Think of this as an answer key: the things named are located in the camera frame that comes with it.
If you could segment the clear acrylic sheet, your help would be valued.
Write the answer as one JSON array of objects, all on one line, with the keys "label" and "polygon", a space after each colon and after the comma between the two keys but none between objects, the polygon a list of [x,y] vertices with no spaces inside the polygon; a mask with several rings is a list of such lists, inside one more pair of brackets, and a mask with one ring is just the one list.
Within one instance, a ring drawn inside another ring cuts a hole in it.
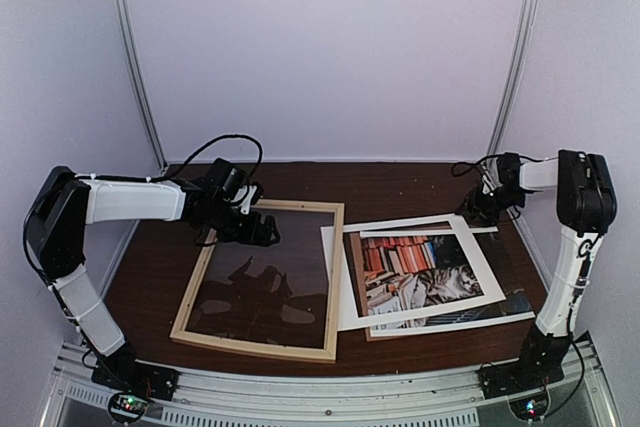
[{"label": "clear acrylic sheet", "polygon": [[329,276],[321,228],[330,212],[272,211],[281,235],[270,247],[217,245],[186,329],[279,346],[324,346]]}]

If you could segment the white mat board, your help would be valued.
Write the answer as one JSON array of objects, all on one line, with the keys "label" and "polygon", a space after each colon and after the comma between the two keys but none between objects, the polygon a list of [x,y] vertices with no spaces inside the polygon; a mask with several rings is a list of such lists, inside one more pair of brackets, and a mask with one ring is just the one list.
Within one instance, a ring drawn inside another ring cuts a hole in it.
[{"label": "white mat board", "polygon": [[[453,306],[432,306],[408,311],[370,315],[365,306],[364,281],[362,280],[362,249],[360,243],[352,239],[353,235],[369,237],[409,237],[453,234],[460,242],[471,267],[478,275],[484,293],[475,299],[456,301]],[[505,298],[492,269],[485,259],[466,220],[458,215],[443,214],[427,217],[387,220],[350,224],[340,233],[325,226],[321,230],[324,252],[327,255],[338,253],[328,269],[330,319],[340,331],[367,328],[385,324],[394,320],[406,320],[419,317],[431,317],[449,310],[456,311],[501,301]]]}]

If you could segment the cat photo print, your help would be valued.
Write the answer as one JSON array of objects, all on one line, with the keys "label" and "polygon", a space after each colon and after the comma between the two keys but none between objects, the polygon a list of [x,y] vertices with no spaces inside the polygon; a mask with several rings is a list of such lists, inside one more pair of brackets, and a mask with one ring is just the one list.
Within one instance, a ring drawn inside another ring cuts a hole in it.
[{"label": "cat photo print", "polygon": [[[495,228],[475,229],[474,238],[505,298],[481,306],[449,310],[431,317],[369,326],[372,340],[444,333],[529,320],[534,309]],[[362,249],[362,280],[367,313],[453,306],[484,291],[455,235],[352,239]]]}]

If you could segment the light wooden picture frame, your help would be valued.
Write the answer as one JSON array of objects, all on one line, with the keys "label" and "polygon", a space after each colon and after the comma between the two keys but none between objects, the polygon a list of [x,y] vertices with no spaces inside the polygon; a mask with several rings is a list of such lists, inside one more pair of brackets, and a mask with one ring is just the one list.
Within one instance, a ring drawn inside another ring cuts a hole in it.
[{"label": "light wooden picture frame", "polygon": [[260,200],[280,240],[269,246],[206,238],[170,332],[172,341],[263,358],[336,359],[344,206]]}]

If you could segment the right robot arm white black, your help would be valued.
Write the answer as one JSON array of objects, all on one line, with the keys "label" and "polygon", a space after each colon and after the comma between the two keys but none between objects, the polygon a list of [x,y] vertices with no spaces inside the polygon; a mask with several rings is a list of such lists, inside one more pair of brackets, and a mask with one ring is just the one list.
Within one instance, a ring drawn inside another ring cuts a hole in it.
[{"label": "right robot arm white black", "polygon": [[535,387],[561,365],[573,340],[582,297],[601,241],[617,214],[617,201],[605,158],[561,149],[545,159],[515,152],[488,155],[465,164],[463,176],[480,177],[457,208],[467,221],[495,226],[502,213],[524,208],[530,194],[553,190],[561,225],[561,246],[554,278],[519,359],[511,368],[519,387]]}]

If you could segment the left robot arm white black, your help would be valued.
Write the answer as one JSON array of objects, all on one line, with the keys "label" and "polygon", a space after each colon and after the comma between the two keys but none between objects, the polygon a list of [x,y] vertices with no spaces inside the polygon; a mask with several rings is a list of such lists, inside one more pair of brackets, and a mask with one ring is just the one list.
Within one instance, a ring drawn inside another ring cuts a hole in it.
[{"label": "left robot arm white black", "polygon": [[254,206],[263,188],[232,163],[217,159],[205,175],[126,177],[80,174],[56,166],[23,224],[27,259],[70,322],[101,357],[106,376],[123,391],[137,389],[144,371],[123,353],[126,336],[86,268],[86,232],[95,225],[181,222],[211,229],[222,242],[270,247],[280,240],[273,216]]}]

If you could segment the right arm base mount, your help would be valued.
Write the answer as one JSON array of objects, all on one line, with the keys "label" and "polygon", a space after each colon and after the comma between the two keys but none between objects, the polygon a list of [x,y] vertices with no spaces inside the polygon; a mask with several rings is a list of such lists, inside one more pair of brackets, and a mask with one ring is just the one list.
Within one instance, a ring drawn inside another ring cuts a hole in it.
[{"label": "right arm base mount", "polygon": [[512,396],[564,379],[561,367],[541,371],[537,367],[526,370],[517,362],[500,365],[486,364],[478,370],[478,379],[485,399]]}]

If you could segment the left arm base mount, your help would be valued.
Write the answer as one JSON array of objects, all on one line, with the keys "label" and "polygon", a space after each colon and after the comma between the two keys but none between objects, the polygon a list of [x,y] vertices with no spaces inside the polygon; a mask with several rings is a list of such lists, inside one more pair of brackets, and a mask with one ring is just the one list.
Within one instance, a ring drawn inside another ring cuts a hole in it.
[{"label": "left arm base mount", "polygon": [[144,399],[171,401],[179,380],[179,372],[166,367],[136,363],[134,373],[128,380],[121,374],[119,379],[100,366],[91,375],[91,381],[118,391],[131,392]]}]

